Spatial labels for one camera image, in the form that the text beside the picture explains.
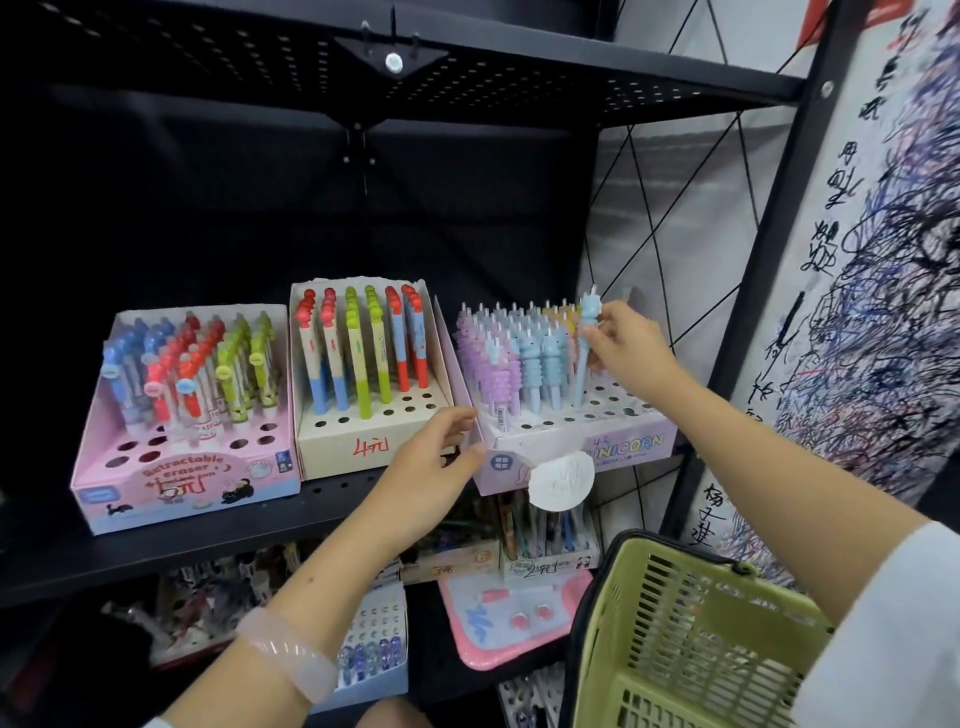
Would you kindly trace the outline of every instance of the pink display box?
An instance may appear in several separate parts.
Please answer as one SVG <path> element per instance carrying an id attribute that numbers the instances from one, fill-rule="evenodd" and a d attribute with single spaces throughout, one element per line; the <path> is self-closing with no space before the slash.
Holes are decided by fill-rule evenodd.
<path id="1" fill-rule="evenodd" d="M 593 458 L 597 473 L 670 457 L 677 426 L 650 404 L 633 397 L 608 374 L 590 374 L 584 407 L 565 404 L 562 412 L 544 406 L 539 415 L 511 417 L 509 432 L 500 432 L 486 405 L 474 397 L 446 328 L 440 301 L 433 300 L 434 318 L 444 353 L 454 404 L 476 406 L 480 412 L 463 447 L 477 441 L 487 446 L 486 462 L 473 480 L 481 496 L 526 488 L 530 469 L 577 450 Z"/>
<path id="2" fill-rule="evenodd" d="M 110 338 L 137 317 L 152 325 L 167 316 L 179 325 L 186 310 L 124 311 L 114 319 Z M 267 312 L 276 333 L 276 360 L 283 368 L 276 414 L 267 419 L 255 407 L 244 425 L 233 425 L 225 415 L 226 432 L 192 449 L 185 442 L 168 442 L 158 425 L 142 434 L 130 434 L 109 386 L 98 378 L 70 482 L 96 536 L 300 492 L 287 376 L 286 306 L 238 304 L 189 310 L 204 323 L 214 314 L 229 322 L 237 313 L 253 321 L 261 311 Z"/>

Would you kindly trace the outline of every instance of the black cat illustration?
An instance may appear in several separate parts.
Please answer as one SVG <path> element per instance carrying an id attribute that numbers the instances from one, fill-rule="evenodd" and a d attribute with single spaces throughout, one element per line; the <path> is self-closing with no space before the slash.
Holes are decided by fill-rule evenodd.
<path id="1" fill-rule="evenodd" d="M 242 500 L 245 497 L 253 496 L 253 486 L 250 484 L 250 481 L 247 478 L 240 478 L 240 484 L 237 485 L 232 491 L 226 491 L 224 493 L 223 503 L 225 505 L 231 505 L 237 500 Z"/>

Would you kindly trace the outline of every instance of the barcode sticker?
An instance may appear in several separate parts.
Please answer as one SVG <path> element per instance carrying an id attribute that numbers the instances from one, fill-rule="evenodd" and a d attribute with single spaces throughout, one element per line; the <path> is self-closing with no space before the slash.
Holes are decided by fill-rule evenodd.
<path id="1" fill-rule="evenodd" d="M 496 428 L 501 432 L 507 431 L 507 408 L 503 404 L 498 404 L 493 408 L 496 415 Z"/>

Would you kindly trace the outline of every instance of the white sleeve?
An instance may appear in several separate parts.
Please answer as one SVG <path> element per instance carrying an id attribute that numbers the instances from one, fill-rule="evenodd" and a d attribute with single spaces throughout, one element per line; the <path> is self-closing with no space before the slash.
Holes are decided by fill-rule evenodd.
<path id="1" fill-rule="evenodd" d="M 960 535 L 929 523 L 887 557 L 792 715 L 800 728 L 960 726 Z"/>

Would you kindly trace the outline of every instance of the scribble drawing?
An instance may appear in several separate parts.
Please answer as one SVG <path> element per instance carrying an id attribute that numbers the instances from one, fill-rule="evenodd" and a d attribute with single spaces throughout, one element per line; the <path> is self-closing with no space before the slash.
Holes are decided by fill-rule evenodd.
<path id="1" fill-rule="evenodd" d="M 911 505 L 960 441 L 960 0 L 948 17 L 842 238 L 852 257 L 768 370 L 778 432 Z M 717 549 L 794 586 L 739 513 Z"/>

